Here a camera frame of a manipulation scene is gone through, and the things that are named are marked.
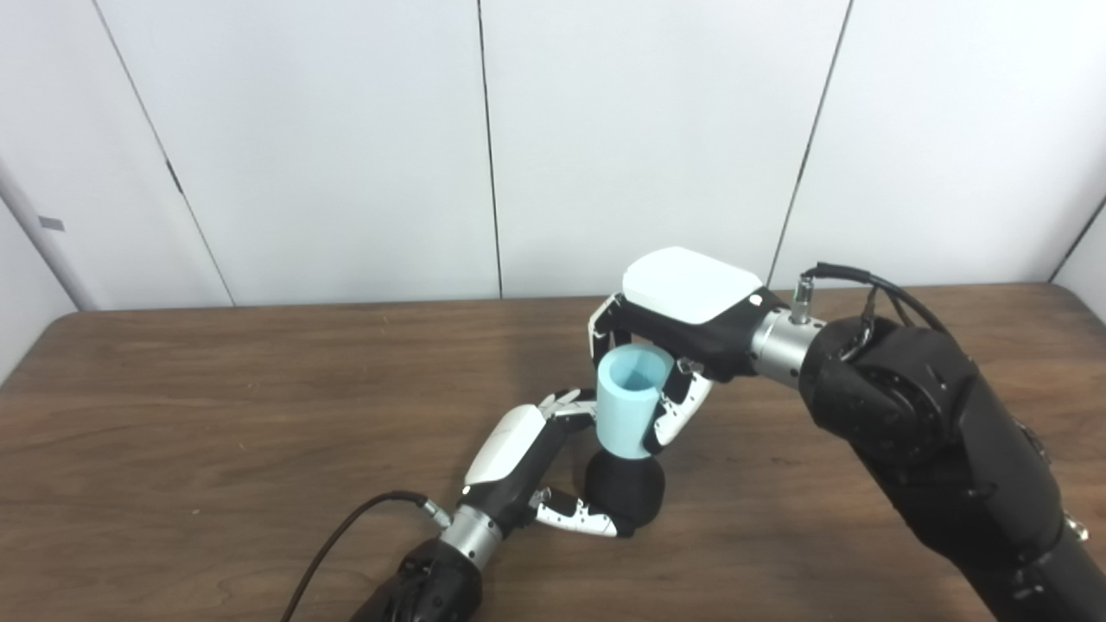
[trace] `black cable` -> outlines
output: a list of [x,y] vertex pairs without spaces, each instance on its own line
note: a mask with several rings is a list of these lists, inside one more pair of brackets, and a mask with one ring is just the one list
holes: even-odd
[[358,506],[357,509],[353,510],[353,512],[342,521],[342,525],[338,525],[338,528],[331,533],[331,537],[326,539],[326,542],[323,543],[323,548],[319,549],[319,552],[315,553],[315,559],[311,560],[311,564],[307,566],[307,570],[303,573],[303,578],[300,579],[300,584],[296,585],[295,591],[292,592],[292,598],[289,600],[288,607],[284,609],[284,615],[281,615],[280,622],[289,622],[292,620],[292,614],[295,613],[295,608],[300,604],[300,599],[303,598],[303,592],[307,591],[307,583],[311,583],[311,578],[314,577],[315,570],[319,570],[319,566],[323,563],[323,558],[326,557],[326,553],[331,552],[331,548],[334,546],[334,542],[338,541],[338,538],[346,532],[346,529],[349,529],[349,526],[353,525],[355,520],[361,518],[361,515],[383,501],[410,501],[418,507],[422,507],[426,505],[427,497],[426,495],[419,495],[418,493],[411,493],[409,490],[393,490],[390,493],[377,495]]
[[891,301],[891,305],[895,307],[895,312],[898,313],[899,320],[902,320],[902,325],[912,326],[914,320],[911,320],[910,315],[907,314],[906,309],[902,309],[902,301],[889,293],[887,294],[887,298]]
[[822,279],[839,279],[843,281],[854,281],[857,283],[864,283],[867,286],[874,286],[884,290],[887,296],[893,299],[899,299],[906,303],[907,307],[914,310],[922,320],[929,324],[929,328],[937,332],[949,334],[949,329],[945,328],[945,324],[937,319],[925,304],[922,304],[917,298],[910,296],[909,292],[902,288],[896,286],[895,283],[883,279],[868,272],[867,270],[860,270],[858,268],[849,268],[848,266],[837,266],[835,263],[822,263],[820,262],[814,268],[803,272],[804,277],[822,278]]

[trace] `silver metal joint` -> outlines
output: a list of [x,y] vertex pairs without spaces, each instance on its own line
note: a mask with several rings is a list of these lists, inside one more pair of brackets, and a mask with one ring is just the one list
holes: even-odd
[[814,299],[814,277],[803,276],[795,286],[791,304],[791,323],[807,324],[811,321],[811,301]]
[[786,309],[773,309],[765,315],[753,333],[749,357],[758,374],[799,388],[799,372],[806,352],[825,324],[815,318],[795,322],[793,315]]
[[441,532],[439,539],[469,558],[478,569],[483,570],[484,564],[495,552],[495,547],[503,541],[503,532],[484,512],[471,506],[461,506],[453,515],[452,525]]
[[450,518],[449,512],[441,509],[441,506],[430,499],[426,500],[426,505],[422,506],[422,511],[430,515],[430,518],[442,529],[448,529],[449,526],[453,523],[453,519]]
[[1075,520],[1075,517],[1072,515],[1064,512],[1064,522],[1067,523],[1068,529],[1075,531],[1075,537],[1078,538],[1081,542],[1086,542],[1091,539],[1091,530],[1087,529],[1087,526],[1083,525],[1078,520]]

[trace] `cable connector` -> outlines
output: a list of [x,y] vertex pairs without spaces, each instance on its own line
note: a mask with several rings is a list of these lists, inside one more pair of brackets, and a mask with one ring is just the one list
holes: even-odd
[[795,287],[791,305],[791,323],[802,325],[811,321],[811,300],[814,298],[814,277],[803,273]]
[[422,504],[422,511],[430,515],[430,518],[442,529],[448,529],[449,526],[453,523],[453,519],[449,516],[449,512],[441,509],[441,506],[430,499],[427,499],[426,502]]

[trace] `small gray label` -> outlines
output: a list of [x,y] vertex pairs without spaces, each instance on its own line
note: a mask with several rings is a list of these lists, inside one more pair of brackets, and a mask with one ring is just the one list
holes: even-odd
[[46,218],[45,216],[40,216],[39,225],[42,225],[43,229],[53,229],[55,231],[65,230],[65,224],[62,222],[61,218]]

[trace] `white robotic hand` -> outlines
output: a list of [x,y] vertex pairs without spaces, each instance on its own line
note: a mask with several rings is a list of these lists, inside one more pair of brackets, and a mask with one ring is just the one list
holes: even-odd
[[696,414],[714,382],[762,373],[750,355],[755,329],[786,304],[747,270],[672,247],[635,261],[623,291],[588,322],[592,361],[638,335],[676,360],[644,445],[658,454]]
[[628,536],[609,516],[541,479],[568,434],[595,423],[595,392],[572,388],[538,405],[509,411],[492,431],[465,476],[460,505],[479,512],[478,522],[494,525],[500,536],[538,520],[551,527],[595,536]]

